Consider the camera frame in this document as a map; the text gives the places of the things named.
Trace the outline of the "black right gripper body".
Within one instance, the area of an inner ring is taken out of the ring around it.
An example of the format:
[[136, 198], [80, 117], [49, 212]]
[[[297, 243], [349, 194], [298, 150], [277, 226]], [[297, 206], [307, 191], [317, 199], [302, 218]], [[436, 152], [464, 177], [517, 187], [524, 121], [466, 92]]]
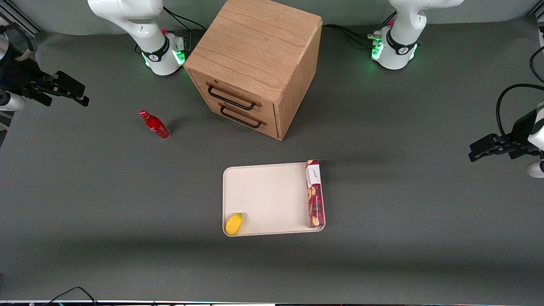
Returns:
[[2, 107], [25, 107], [26, 99], [51, 106], [52, 75], [43, 72], [33, 58], [18, 61], [23, 54], [8, 40], [0, 43], [0, 104]]

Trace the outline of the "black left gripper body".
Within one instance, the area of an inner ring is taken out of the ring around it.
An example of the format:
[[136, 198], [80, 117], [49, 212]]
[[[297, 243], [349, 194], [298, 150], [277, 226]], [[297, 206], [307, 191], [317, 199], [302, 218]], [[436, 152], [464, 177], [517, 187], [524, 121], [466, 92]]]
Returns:
[[516, 159], [523, 155], [539, 155], [539, 149], [528, 141], [529, 134], [532, 132], [533, 126], [536, 122], [536, 116], [537, 111], [532, 110], [516, 120], [516, 122], [513, 124], [513, 128], [508, 134], [508, 137], [511, 142], [513, 142], [519, 149], [524, 150], [525, 153], [521, 153], [519, 150], [513, 150], [508, 153], [510, 159]]

